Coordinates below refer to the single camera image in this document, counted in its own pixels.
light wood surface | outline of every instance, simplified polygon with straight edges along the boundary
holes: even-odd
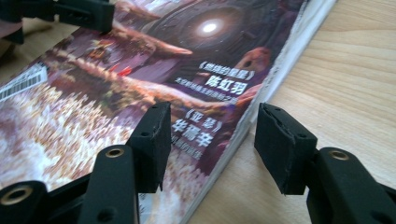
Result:
[[[75,27],[40,27],[7,63],[17,73]],[[396,1],[339,0],[271,104],[318,138],[318,148],[355,154],[378,182],[396,189]],[[190,223],[309,223],[305,196],[283,196],[253,147],[250,129]]]

magazine cover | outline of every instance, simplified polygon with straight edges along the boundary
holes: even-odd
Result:
[[[179,223],[226,154],[284,47],[303,0],[120,0],[113,30],[78,29],[0,89],[0,189],[57,189],[125,144],[168,101],[163,192],[141,194],[142,223]]]

barcode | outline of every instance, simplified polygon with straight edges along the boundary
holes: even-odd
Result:
[[[6,85],[4,88],[0,89],[0,102],[5,101],[7,98],[32,88],[41,82],[47,81],[47,68],[42,66],[41,69],[36,70],[35,74],[30,74],[28,78],[23,78],[19,80],[14,80],[12,85]]]

book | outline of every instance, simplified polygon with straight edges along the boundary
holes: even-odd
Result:
[[[172,104],[163,191],[142,223],[186,223],[335,0],[120,0],[108,34],[78,29],[0,89],[0,189],[49,190]]]

wooden table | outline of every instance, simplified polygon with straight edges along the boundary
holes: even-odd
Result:
[[[0,64],[0,80],[74,29],[57,24],[27,36]],[[318,148],[355,154],[377,181],[396,189],[395,76],[396,1],[339,0],[270,103],[314,133]],[[252,127],[191,224],[310,222],[306,194],[279,193],[253,147],[254,133]]]

